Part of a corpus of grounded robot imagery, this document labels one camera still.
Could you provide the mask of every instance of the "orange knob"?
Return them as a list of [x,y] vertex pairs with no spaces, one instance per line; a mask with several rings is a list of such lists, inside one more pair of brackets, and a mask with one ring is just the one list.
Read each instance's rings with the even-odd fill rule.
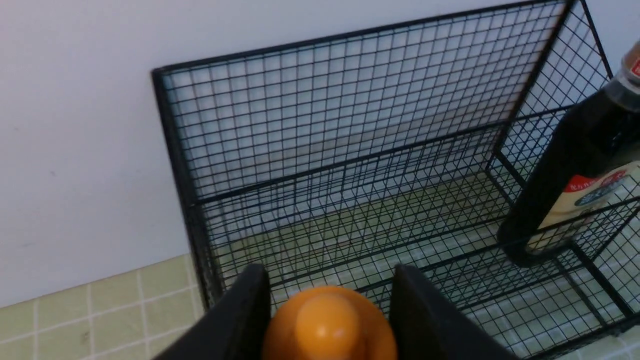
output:
[[311,360],[351,360],[361,339],[360,318],[344,297],[322,294],[298,311],[294,335],[302,354]]
[[335,286],[292,296],[269,322],[262,360],[396,360],[394,333],[361,294]]

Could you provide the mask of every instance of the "wire mesh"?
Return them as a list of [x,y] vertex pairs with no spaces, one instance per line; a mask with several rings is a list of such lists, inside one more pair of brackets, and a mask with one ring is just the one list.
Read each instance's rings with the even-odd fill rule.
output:
[[334,284],[386,312],[404,263],[519,356],[637,323],[640,179],[542,230],[571,238],[553,261],[518,268],[495,238],[565,111],[610,75],[584,2],[562,0],[158,69],[205,298],[261,263],[274,310]]

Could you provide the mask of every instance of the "green tile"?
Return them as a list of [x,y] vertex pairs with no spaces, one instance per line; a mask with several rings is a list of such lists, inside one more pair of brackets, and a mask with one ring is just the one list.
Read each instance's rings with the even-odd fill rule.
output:
[[33,301],[0,309],[0,341],[33,331]]
[[608,336],[583,347],[580,349],[580,354],[582,360],[596,360],[620,351],[623,347],[624,345],[619,339]]
[[624,334],[620,335],[620,340],[624,341],[624,343],[630,347],[640,345],[640,325],[634,326]]
[[88,316],[87,285],[67,289],[38,299],[38,328]]
[[0,343],[0,356],[9,360],[32,360],[33,356],[33,336]]

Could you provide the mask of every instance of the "black plastic holder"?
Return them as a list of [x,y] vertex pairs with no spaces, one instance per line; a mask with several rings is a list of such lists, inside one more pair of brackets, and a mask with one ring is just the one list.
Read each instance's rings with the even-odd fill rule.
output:
[[518,268],[495,240],[559,119],[611,76],[575,0],[156,69],[205,306],[261,263],[274,309],[335,284],[387,312],[405,263],[521,357],[640,323],[638,178],[542,229],[571,239],[550,261]]

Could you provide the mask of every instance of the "soy sauce bottle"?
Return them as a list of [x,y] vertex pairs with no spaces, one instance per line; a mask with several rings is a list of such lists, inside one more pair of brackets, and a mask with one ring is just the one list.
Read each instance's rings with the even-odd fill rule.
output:
[[570,109],[556,127],[498,230],[508,258],[530,267],[554,256],[589,219],[534,233],[606,205],[639,160],[640,41],[623,57],[615,78]]

